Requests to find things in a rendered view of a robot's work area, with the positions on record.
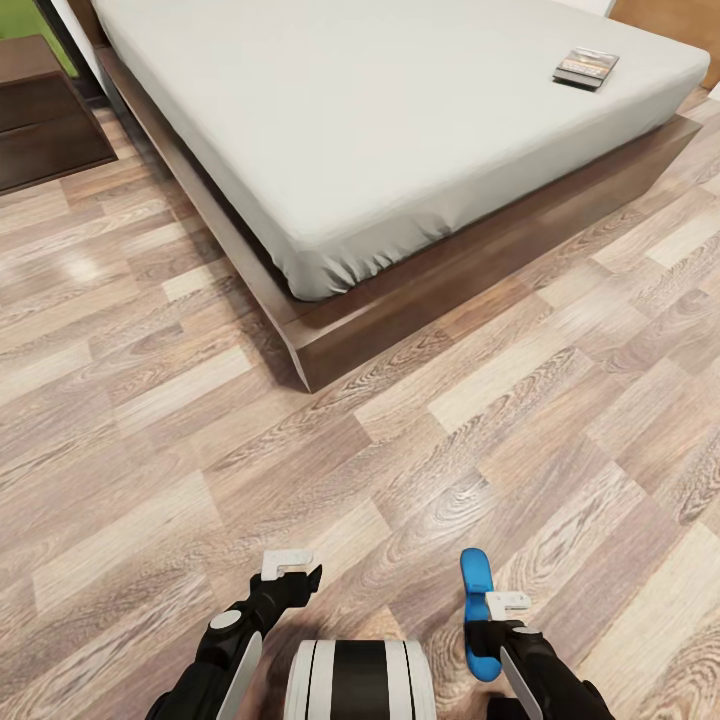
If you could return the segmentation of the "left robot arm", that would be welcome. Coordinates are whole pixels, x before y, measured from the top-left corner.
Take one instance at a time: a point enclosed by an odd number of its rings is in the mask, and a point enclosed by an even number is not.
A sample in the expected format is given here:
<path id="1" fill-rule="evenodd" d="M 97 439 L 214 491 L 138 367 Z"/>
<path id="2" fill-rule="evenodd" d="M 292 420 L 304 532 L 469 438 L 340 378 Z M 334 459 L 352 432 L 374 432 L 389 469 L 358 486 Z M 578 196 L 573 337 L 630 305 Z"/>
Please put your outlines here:
<path id="1" fill-rule="evenodd" d="M 305 608 L 318 592 L 322 564 L 310 574 L 282 566 L 313 562 L 310 549 L 264 552 L 262 573 L 250 578 L 250 597 L 216 616 L 190 664 L 145 720 L 235 720 L 258 666 L 262 642 L 288 608 Z"/>

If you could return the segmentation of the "hardback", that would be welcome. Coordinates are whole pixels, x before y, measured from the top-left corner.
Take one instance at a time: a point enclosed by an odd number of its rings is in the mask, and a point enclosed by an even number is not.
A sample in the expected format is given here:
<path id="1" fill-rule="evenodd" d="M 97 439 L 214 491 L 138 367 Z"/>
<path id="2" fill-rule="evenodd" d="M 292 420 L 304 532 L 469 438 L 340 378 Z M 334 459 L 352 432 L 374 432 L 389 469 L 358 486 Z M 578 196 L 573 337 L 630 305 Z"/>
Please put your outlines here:
<path id="1" fill-rule="evenodd" d="M 555 78 L 600 88 L 620 56 L 576 46 L 556 67 Z"/>

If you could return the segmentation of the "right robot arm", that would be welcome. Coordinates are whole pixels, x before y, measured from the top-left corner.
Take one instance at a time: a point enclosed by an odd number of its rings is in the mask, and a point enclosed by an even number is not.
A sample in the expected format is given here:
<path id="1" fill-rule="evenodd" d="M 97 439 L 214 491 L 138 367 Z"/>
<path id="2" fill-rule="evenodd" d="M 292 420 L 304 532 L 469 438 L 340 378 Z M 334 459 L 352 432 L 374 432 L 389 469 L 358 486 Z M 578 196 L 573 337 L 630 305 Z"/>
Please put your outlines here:
<path id="1" fill-rule="evenodd" d="M 520 591 L 485 593 L 487 619 L 466 622 L 471 653 L 501 661 L 531 720 L 615 720 L 594 684 L 576 677 L 542 631 L 506 620 L 506 610 L 529 610 L 530 604 Z"/>

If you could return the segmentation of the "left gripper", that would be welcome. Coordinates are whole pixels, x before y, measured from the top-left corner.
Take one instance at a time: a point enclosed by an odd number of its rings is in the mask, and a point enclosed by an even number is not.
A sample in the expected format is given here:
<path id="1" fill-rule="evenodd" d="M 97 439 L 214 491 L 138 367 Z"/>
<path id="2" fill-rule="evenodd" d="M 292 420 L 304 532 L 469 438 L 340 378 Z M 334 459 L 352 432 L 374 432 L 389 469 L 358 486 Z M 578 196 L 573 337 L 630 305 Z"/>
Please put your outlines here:
<path id="1" fill-rule="evenodd" d="M 309 595 L 318 592 L 322 570 L 322 564 L 318 564 L 310 574 L 285 571 L 284 576 L 270 581 L 263 581 L 258 573 L 250 578 L 250 597 L 254 594 L 268 596 L 276 610 L 275 621 L 278 621 L 288 608 L 307 606 Z"/>

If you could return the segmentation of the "sandal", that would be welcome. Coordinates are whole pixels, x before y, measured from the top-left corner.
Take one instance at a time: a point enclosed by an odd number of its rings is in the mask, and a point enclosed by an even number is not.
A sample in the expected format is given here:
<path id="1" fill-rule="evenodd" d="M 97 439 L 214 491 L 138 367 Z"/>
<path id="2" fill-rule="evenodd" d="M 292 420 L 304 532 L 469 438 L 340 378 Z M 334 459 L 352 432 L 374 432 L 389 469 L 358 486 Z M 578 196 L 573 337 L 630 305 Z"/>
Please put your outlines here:
<path id="1" fill-rule="evenodd" d="M 489 609 L 485 606 L 485 593 L 494 591 L 489 559 L 481 549 L 465 549 L 461 553 L 461 569 L 465 583 L 465 621 L 486 620 Z M 479 681 L 490 683 L 503 671 L 500 660 L 494 657 L 475 657 L 471 653 L 468 638 L 465 639 L 465 655 L 471 673 Z"/>

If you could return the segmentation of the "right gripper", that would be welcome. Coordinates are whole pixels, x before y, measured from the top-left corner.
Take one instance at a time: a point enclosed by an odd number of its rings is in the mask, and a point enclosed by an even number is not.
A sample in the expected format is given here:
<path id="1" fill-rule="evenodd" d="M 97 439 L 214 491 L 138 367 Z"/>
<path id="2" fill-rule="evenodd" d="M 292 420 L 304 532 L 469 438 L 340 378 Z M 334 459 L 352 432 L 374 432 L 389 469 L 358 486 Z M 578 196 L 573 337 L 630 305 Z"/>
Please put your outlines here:
<path id="1" fill-rule="evenodd" d="M 488 619 L 467 621 L 466 636 L 471 653 L 475 657 L 494 657 L 498 660 L 495 637 L 505 627 L 524 627 L 524 622 L 520 620 L 489 621 Z"/>

